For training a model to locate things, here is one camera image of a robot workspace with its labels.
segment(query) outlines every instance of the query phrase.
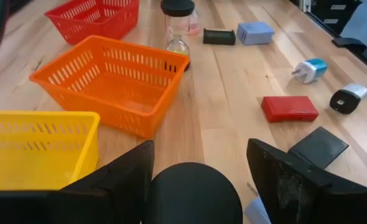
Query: plastic basket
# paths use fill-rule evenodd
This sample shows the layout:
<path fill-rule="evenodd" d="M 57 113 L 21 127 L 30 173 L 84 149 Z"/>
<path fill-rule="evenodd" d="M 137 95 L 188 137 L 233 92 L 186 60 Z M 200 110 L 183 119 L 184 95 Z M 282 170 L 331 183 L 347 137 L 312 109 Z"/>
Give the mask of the plastic basket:
<path fill-rule="evenodd" d="M 45 13 L 69 44 L 90 35 L 120 39 L 138 22 L 139 0 L 72 0 Z"/>
<path fill-rule="evenodd" d="M 92 173 L 99 115 L 0 111 L 0 190 L 57 190 Z"/>
<path fill-rule="evenodd" d="M 66 110 L 150 138 L 178 91 L 186 55 L 92 36 L 30 76 Z"/>

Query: jar lid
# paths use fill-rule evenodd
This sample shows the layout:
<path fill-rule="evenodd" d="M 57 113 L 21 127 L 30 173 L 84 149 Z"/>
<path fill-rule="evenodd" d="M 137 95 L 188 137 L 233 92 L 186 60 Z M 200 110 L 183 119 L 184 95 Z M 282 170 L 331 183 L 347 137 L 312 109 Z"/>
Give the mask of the jar lid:
<path fill-rule="evenodd" d="M 163 0 L 160 6 L 163 13 L 171 17 L 189 16 L 195 9 L 195 3 L 191 0 Z"/>

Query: black rectangular object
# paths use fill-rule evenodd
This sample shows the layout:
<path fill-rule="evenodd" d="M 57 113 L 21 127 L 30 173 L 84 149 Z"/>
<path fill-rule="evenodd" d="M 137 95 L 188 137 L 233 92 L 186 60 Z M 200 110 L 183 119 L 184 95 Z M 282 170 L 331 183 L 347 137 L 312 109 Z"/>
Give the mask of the black rectangular object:
<path fill-rule="evenodd" d="M 324 169 L 347 147 L 347 143 L 323 127 L 319 127 L 291 147 L 289 154 L 293 154 L 309 164 Z"/>
<path fill-rule="evenodd" d="M 204 29 L 203 44 L 234 45 L 236 41 L 235 32 L 222 30 Z"/>
<path fill-rule="evenodd" d="M 258 139 L 249 139 L 247 160 L 272 224 L 367 224 L 367 187 Z"/>

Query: black lid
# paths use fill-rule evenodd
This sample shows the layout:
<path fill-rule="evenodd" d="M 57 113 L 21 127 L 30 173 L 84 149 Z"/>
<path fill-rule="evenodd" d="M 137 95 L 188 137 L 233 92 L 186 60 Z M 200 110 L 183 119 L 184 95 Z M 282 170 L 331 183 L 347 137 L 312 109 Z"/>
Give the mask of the black lid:
<path fill-rule="evenodd" d="M 189 16 L 195 9 L 195 3 L 191 0 L 163 0 L 160 6 L 163 13 L 171 17 Z"/>
<path fill-rule="evenodd" d="M 185 162 L 152 180 L 142 223 L 243 224 L 243 213 L 235 187 L 222 173 Z"/>

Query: red basket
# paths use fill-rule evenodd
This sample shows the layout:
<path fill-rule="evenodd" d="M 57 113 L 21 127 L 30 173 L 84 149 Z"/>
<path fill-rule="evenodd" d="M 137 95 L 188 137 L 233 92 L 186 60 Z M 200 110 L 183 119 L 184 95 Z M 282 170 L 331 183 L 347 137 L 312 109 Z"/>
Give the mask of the red basket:
<path fill-rule="evenodd" d="M 72 0 L 45 15 L 69 44 L 90 35 L 120 39 L 138 22 L 139 0 Z"/>

